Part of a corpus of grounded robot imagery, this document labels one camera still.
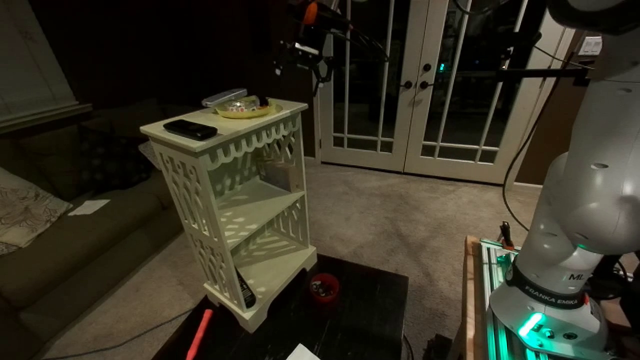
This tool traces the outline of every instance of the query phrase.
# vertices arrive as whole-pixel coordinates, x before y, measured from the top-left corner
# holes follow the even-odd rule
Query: french door
[[[322,161],[502,182],[543,80],[498,82],[496,71],[559,66],[510,35],[540,31],[537,46],[564,57],[565,29],[541,1],[509,0],[482,15],[465,15],[453,1],[342,1],[343,13],[386,46],[389,62],[327,41],[344,62],[319,93]],[[472,1],[482,0],[459,3],[469,9]]]

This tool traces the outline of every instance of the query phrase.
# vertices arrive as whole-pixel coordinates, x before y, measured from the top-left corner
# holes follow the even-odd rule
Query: black coffee table
[[[308,290],[309,280],[319,272],[340,281],[339,297],[331,304],[317,304]],[[398,360],[408,284],[403,275],[318,255],[313,269],[298,274],[274,300],[267,320],[253,334],[205,297],[154,360],[184,359],[205,309],[214,314],[196,360],[284,360],[298,343],[321,360]]]

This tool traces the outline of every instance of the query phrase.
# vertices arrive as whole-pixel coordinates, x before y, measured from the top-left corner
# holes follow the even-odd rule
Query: light switch
[[[586,37],[578,51],[578,55],[596,56],[602,50],[602,37]]]

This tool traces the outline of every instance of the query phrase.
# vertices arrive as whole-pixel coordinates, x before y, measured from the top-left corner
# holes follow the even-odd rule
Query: yellow plate
[[[253,100],[255,96],[243,97],[240,100]],[[226,111],[222,109],[222,105],[218,105],[215,107],[218,115],[222,117],[226,117],[228,119],[250,119],[254,117],[261,117],[265,115],[269,115],[272,113],[279,112],[277,108],[282,109],[282,107],[276,105],[271,99],[269,99],[269,106],[267,108],[256,109],[253,111]]]

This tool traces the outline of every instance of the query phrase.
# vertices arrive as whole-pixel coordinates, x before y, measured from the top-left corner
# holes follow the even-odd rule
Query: dark wall
[[[230,88],[312,107],[312,75],[273,71],[294,23],[286,0],[31,0],[77,99],[95,109],[158,98],[200,106]],[[312,110],[302,114],[305,154],[314,156]]]
[[[571,51],[576,49],[583,34],[583,31],[575,32],[569,46]],[[572,61],[594,59],[594,56],[574,56]],[[540,113],[538,128],[531,138],[516,181],[529,184],[544,183],[551,162],[569,150],[573,122],[586,91],[586,87],[574,86],[573,79],[558,80],[556,89],[547,100],[547,107]]]

